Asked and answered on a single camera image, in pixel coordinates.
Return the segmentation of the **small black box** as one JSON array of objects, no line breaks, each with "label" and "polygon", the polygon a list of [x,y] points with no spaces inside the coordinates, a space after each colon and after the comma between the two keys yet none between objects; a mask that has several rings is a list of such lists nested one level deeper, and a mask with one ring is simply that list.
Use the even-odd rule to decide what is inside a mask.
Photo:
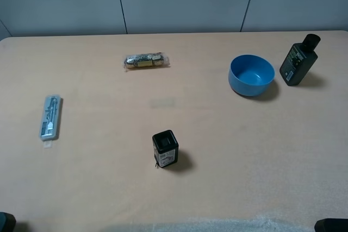
[{"label": "small black box", "polygon": [[179,143],[172,130],[166,130],[152,136],[154,158],[160,168],[178,161]]}]

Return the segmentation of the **black object bottom right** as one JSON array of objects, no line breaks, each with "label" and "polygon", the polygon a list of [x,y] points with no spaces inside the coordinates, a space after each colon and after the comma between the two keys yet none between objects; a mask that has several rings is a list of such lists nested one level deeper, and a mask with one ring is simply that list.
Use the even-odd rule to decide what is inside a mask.
[{"label": "black object bottom right", "polygon": [[325,218],[316,222],[315,232],[348,232],[348,219]]}]

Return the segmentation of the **black object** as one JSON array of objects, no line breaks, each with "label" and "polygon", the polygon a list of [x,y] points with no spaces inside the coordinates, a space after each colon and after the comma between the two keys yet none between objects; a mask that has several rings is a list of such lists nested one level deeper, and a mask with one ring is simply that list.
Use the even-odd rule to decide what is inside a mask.
[{"label": "black object", "polygon": [[13,232],[16,218],[9,213],[0,212],[0,232]]},{"label": "black object", "polygon": [[348,219],[325,218],[316,222],[315,232],[348,232]]}]

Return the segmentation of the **black object bottom left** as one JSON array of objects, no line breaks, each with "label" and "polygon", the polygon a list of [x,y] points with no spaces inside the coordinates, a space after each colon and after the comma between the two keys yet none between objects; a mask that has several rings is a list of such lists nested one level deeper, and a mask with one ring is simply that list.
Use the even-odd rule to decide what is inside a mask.
[{"label": "black object bottom left", "polygon": [[0,212],[0,232],[13,232],[16,218],[9,213]]}]

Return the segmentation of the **blue plastic bowl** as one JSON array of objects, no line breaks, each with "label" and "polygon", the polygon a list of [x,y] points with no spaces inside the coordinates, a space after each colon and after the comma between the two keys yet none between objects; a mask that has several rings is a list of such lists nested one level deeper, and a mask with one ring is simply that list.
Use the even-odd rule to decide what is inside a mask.
[{"label": "blue plastic bowl", "polygon": [[229,66],[229,85],[233,91],[242,96],[261,95],[269,88],[274,78],[273,66],[256,55],[240,55],[234,58]]}]

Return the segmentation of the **clear plastic tool case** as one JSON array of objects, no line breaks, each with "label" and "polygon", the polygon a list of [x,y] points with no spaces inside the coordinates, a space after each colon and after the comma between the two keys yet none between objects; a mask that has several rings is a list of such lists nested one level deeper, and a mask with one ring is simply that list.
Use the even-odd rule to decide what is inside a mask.
[{"label": "clear plastic tool case", "polygon": [[39,130],[44,148],[51,148],[53,141],[59,138],[62,104],[63,99],[59,95],[45,98]]}]

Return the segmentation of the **black bottle with label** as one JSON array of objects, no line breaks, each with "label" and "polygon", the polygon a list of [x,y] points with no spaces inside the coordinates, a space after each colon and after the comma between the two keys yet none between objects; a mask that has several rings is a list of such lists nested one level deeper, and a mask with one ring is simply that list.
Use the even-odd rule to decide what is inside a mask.
[{"label": "black bottle with label", "polygon": [[288,86],[298,85],[316,62],[315,48],[320,41],[318,35],[308,34],[302,42],[292,45],[279,69]]}]

